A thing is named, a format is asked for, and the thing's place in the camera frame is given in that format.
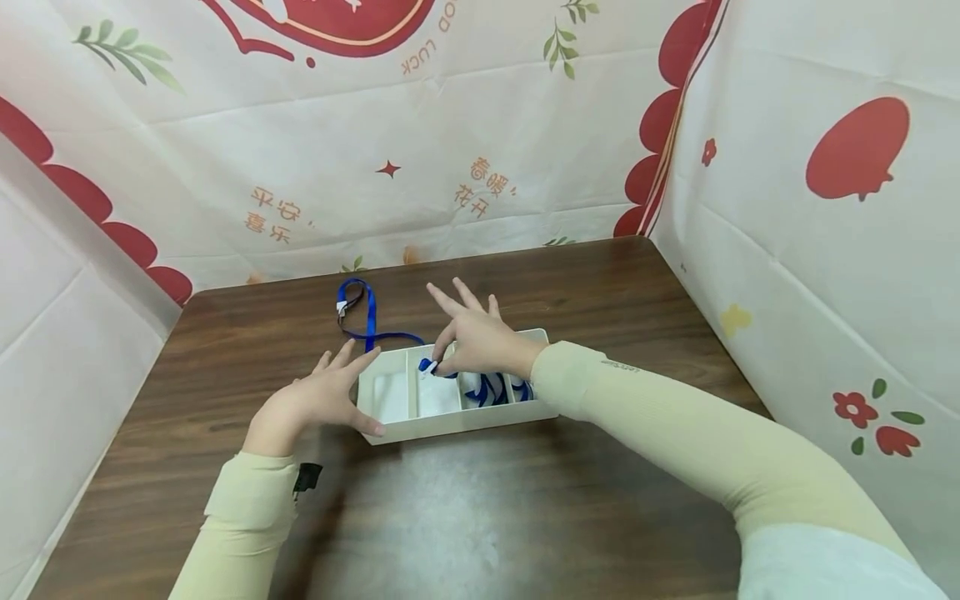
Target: fabric backdrop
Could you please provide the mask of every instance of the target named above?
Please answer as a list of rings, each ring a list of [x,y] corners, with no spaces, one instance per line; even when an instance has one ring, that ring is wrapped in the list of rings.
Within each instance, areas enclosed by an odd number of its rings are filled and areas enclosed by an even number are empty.
[[[720,17],[653,239],[774,417],[960,597],[960,6],[731,0]]]
[[[642,145],[640,117],[702,36],[664,39],[689,4],[19,3],[0,128],[181,303],[610,237],[679,95]]]
[[[29,593],[176,318],[117,247],[183,304],[633,234],[690,4],[4,4],[0,598]]]

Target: red circle print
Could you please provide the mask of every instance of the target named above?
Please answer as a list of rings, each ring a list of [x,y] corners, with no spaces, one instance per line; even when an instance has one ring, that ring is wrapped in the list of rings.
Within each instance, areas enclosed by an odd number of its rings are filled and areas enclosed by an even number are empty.
[[[910,110],[883,97],[851,110],[824,134],[806,164],[806,186],[825,199],[880,191],[910,130]]]
[[[100,229],[113,240],[120,250],[133,259],[141,269],[146,269],[156,260],[156,244],[143,231],[126,223],[103,223]]]
[[[668,84],[683,87],[690,65],[703,45],[709,2],[695,4],[673,22],[660,44],[660,74]]]
[[[13,142],[34,164],[42,164],[54,155],[54,146],[30,117],[0,98],[0,133]]]
[[[627,175],[623,191],[627,199],[634,204],[645,206],[650,198],[650,190],[654,188],[654,178],[657,176],[657,167],[660,166],[660,155],[649,155],[634,165]]]
[[[150,279],[180,306],[183,306],[193,293],[193,284],[180,271],[170,267],[151,267],[146,271]]]
[[[666,138],[673,127],[673,117],[680,107],[682,92],[668,89],[650,103],[640,120],[640,142],[653,153],[663,152]]]
[[[613,237],[636,235],[640,231],[640,219],[643,218],[643,206],[634,206],[623,213],[613,226]]]
[[[302,44],[342,57],[375,57],[406,41],[434,0],[285,0],[275,21],[261,0],[233,0],[267,26]]]
[[[73,169],[45,164],[40,166],[40,170],[94,223],[103,223],[113,212],[113,203],[104,190]]]

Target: beige arm sleeve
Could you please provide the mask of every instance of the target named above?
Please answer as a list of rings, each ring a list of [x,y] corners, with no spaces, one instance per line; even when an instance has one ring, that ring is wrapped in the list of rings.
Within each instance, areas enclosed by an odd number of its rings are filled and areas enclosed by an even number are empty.
[[[560,342],[533,368],[538,396],[587,420],[733,514],[742,540],[808,523],[875,541],[915,563],[853,478],[786,427],[594,350]]]
[[[262,600],[296,513],[293,457],[241,452],[220,471],[171,600]]]

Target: table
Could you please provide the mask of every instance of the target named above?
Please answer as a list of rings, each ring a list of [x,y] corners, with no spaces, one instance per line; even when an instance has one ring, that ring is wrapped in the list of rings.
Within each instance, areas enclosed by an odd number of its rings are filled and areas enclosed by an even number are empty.
[[[544,327],[766,415],[643,238],[363,273],[382,330],[433,340],[423,286],[460,276]],[[165,598],[220,466],[274,390],[344,340],[345,276],[202,292],[185,307],[33,598]],[[365,309],[348,322],[361,329]],[[384,349],[400,348],[388,341]],[[732,519],[593,425],[565,418],[371,447],[325,429],[277,565],[278,598],[733,598]]]

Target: red flower print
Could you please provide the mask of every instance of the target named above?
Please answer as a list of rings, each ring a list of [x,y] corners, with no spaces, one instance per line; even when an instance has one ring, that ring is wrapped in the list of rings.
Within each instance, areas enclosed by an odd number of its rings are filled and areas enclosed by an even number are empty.
[[[893,456],[894,452],[900,456],[913,456],[910,447],[919,448],[920,440],[899,427],[883,425],[876,429],[876,445],[880,446],[880,451],[887,456]]]
[[[710,161],[713,160],[714,156],[717,156],[717,143],[716,140],[710,138],[704,144],[704,157],[701,159],[705,167],[710,166]]]
[[[849,394],[833,395],[833,401],[837,403],[834,407],[837,417],[840,419],[849,419],[855,427],[866,429],[867,423],[876,419],[880,414],[876,409],[867,404],[867,398],[859,392],[850,392]]]

